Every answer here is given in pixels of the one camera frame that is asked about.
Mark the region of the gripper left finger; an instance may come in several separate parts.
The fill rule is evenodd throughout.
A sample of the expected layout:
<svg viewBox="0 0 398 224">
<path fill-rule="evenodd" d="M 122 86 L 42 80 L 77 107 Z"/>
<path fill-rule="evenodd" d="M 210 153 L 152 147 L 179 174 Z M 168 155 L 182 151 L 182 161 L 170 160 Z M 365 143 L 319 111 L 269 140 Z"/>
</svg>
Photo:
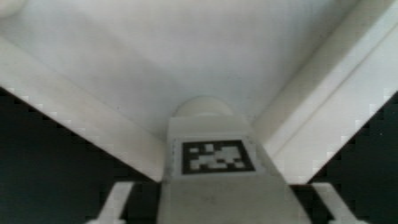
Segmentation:
<svg viewBox="0 0 398 224">
<path fill-rule="evenodd" d="M 123 181 L 113 185 L 99 215 L 86 224 L 155 224 L 161 185 Z"/>
</svg>

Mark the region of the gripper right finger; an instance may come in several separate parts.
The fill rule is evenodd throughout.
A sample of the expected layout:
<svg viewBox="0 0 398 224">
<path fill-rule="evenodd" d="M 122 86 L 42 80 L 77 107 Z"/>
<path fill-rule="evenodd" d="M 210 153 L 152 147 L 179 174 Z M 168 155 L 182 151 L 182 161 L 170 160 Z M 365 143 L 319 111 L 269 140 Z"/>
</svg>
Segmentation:
<svg viewBox="0 0 398 224">
<path fill-rule="evenodd" d="M 292 185 L 312 224 L 370 224 L 358 218 L 331 183 Z"/>
</svg>

